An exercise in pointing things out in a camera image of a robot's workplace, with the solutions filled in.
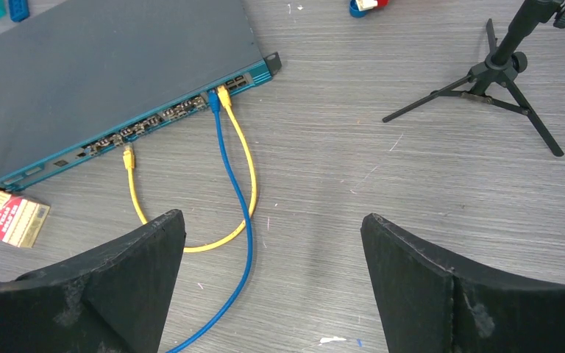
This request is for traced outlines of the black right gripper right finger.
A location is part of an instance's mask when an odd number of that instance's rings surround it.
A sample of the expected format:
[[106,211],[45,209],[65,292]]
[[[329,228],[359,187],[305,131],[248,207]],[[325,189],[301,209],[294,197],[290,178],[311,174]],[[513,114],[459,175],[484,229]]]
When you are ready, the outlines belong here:
[[565,352],[565,284],[470,260],[376,213],[360,233],[390,352]]

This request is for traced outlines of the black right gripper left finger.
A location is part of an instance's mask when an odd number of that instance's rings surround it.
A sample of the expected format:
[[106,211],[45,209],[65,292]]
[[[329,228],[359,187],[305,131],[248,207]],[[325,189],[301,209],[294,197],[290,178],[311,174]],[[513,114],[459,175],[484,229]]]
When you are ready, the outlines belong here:
[[0,282],[0,352],[156,352],[185,246],[177,209]]

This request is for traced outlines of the dark network switch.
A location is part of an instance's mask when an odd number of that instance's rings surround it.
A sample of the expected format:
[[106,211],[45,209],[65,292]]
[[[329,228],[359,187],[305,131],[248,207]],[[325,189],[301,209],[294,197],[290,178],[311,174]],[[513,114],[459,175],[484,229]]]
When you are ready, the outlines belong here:
[[271,80],[240,1],[64,1],[0,34],[0,190]]

